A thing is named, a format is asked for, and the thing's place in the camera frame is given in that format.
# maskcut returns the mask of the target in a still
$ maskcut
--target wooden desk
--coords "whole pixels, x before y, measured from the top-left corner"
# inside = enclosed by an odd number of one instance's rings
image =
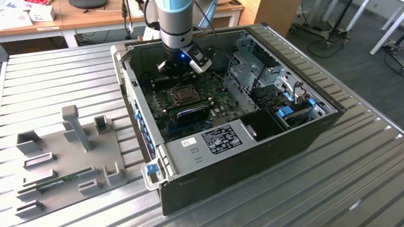
[[[76,47],[77,42],[74,35],[106,31],[124,28],[124,19],[120,12],[121,0],[108,0],[108,4],[98,9],[90,9],[89,12],[82,13],[82,9],[77,9],[69,5],[68,0],[60,0],[60,10],[62,17],[62,36],[69,47]],[[230,17],[228,26],[237,26],[238,18],[244,7],[234,6],[230,3],[220,4],[216,8],[214,18]],[[132,17],[133,26],[145,26],[142,17]]]
[[[266,23],[269,27],[286,35],[301,0],[238,0],[245,9],[240,25]]]
[[[25,39],[60,36],[60,30],[62,29],[62,21],[61,21],[58,0],[54,0],[50,3],[50,5],[53,6],[56,13],[54,21],[50,22],[33,21],[32,26],[0,30],[0,43],[25,40]]]
[[[68,0],[56,0],[52,3],[57,12],[53,22],[34,22],[33,26],[20,27],[0,31],[0,43],[36,39],[42,37],[62,36],[68,47],[77,47],[76,35],[86,32],[106,31],[124,28],[124,19],[120,12],[121,0],[108,0],[108,4],[98,9],[84,9],[69,5]],[[228,26],[237,26],[244,7],[224,3],[217,6],[214,18],[229,17]],[[145,26],[142,17],[132,17],[133,26]],[[37,31],[37,28],[58,27],[52,31]]]

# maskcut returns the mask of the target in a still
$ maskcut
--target gray carpet floor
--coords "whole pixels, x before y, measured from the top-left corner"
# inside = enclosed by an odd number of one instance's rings
[[[304,8],[310,9],[314,0],[302,1]],[[320,21],[326,3],[328,1],[322,1],[321,3],[321,8],[314,17],[317,21]],[[330,20],[338,16],[342,6],[342,3],[337,4]],[[341,27],[346,27],[356,11],[357,7],[350,6]],[[386,67],[382,49],[374,56],[369,54],[374,44],[384,35],[380,28],[385,21],[386,19],[365,11],[350,32],[349,43],[333,57],[326,59],[318,58],[308,52],[308,45],[320,40],[318,36],[297,30],[293,34],[288,34],[286,38],[402,128],[404,78]],[[397,39],[402,34],[404,32],[397,30],[392,35],[392,39]],[[324,56],[340,48],[338,45],[330,50],[326,50],[324,47],[325,45],[318,44],[313,46],[312,50],[316,51],[317,55]],[[390,56],[386,56],[386,62],[397,71],[400,70],[400,66]]]

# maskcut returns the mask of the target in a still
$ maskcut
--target wire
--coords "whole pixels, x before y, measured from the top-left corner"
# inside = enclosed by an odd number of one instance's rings
[[[332,56],[334,56],[334,55],[342,50],[344,46],[341,46],[341,48],[340,48],[338,50],[336,50],[333,53],[330,53],[329,55],[326,55],[326,56],[320,56],[320,55],[317,55],[317,54],[313,53],[313,51],[310,50],[310,48],[312,48],[313,45],[321,43],[322,41],[324,41],[324,39],[321,39],[321,40],[313,42],[313,43],[308,46],[308,51],[309,51],[309,53],[310,53],[312,55],[314,55],[314,56],[318,57],[318,58],[330,58]]]
[[[305,20],[305,24],[308,25],[309,23],[308,23],[308,20],[305,18],[305,15],[304,15],[302,0],[301,0],[301,13],[302,13],[302,17],[304,17],[304,20]]]
[[[82,39],[86,39],[89,42],[93,42],[94,44],[102,44],[102,43],[106,41],[108,34],[109,34],[109,31],[106,31],[105,38],[104,38],[104,40],[102,40],[100,43],[97,43],[96,41],[93,41],[92,39],[89,39],[89,38],[86,38],[86,37],[82,37]]]
[[[128,6],[129,23],[130,23],[130,27],[133,27],[132,15],[130,15],[130,7],[129,7],[129,2],[128,2],[128,0],[126,0],[126,6]]]
[[[194,5],[196,5],[196,6],[197,6],[197,8],[200,9],[200,12],[201,12],[201,14],[202,14],[202,17],[204,17],[204,18],[205,18],[205,20],[208,21],[209,26],[210,26],[210,28],[212,28],[212,31],[213,31],[213,34],[214,34],[214,37],[216,37],[216,40],[217,40],[217,42],[216,42],[216,44],[214,44],[214,49],[213,49],[213,53],[216,53],[217,44],[218,44],[220,39],[218,39],[218,36],[217,36],[216,30],[214,30],[214,28],[213,28],[213,25],[212,25],[212,23],[210,23],[210,21],[209,21],[209,19],[208,19],[208,16],[205,15],[205,13],[204,13],[204,11],[202,11],[202,9],[201,9],[201,7],[200,7],[200,5],[197,4],[197,2],[196,2],[196,1],[194,1]]]
[[[144,2],[144,12],[142,12],[142,16],[144,16],[144,22],[145,22],[145,25],[149,26],[149,22],[146,21],[146,6],[149,4],[149,0],[145,0]]]
[[[222,79],[222,77],[221,77],[221,76],[218,76],[216,72],[212,72],[212,73],[214,74],[214,76],[217,76],[220,79]]]
[[[121,0],[121,17],[124,18],[124,28],[125,28],[125,32],[128,34],[128,37],[130,39],[133,39],[133,37],[130,35],[130,32],[128,30],[128,26],[126,26],[128,8],[126,8],[126,5],[125,5],[125,0]]]
[[[81,35],[82,35],[82,36],[86,36],[86,37],[90,37],[90,36],[94,35],[94,33],[96,33],[96,32],[93,32],[90,35],[84,35],[84,34],[81,34]]]
[[[326,11],[326,9],[328,9],[329,4],[330,4],[332,1],[333,1],[333,0],[329,0],[329,2],[326,3],[325,9],[324,9],[324,11],[322,11],[322,13],[321,13],[321,16],[320,16],[320,20],[321,20],[321,21],[322,21],[324,13],[325,13],[325,11]]]
[[[392,57],[392,53],[388,52],[388,51],[385,50],[385,53],[384,53],[384,64],[386,65],[386,67],[389,67],[389,69],[390,69],[400,77],[404,77],[404,75],[402,75],[400,72],[397,72],[397,71],[392,68],[392,66],[386,63],[386,59],[385,59],[386,54],[389,54],[390,57]]]

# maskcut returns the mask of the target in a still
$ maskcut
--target slotted metal table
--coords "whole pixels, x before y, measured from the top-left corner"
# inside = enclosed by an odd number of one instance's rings
[[[0,75],[0,220],[12,208],[21,155],[16,133],[62,130],[54,115],[76,104],[80,122],[113,119],[129,182],[22,226],[372,226],[404,225],[402,131],[266,26],[252,28],[348,108],[309,149],[170,216],[144,187],[142,157],[113,73],[110,44],[10,56]]]

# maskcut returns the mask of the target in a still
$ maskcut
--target warning label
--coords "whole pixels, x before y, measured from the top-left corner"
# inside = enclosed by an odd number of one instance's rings
[[[216,155],[242,144],[229,125],[204,133],[201,136]]]

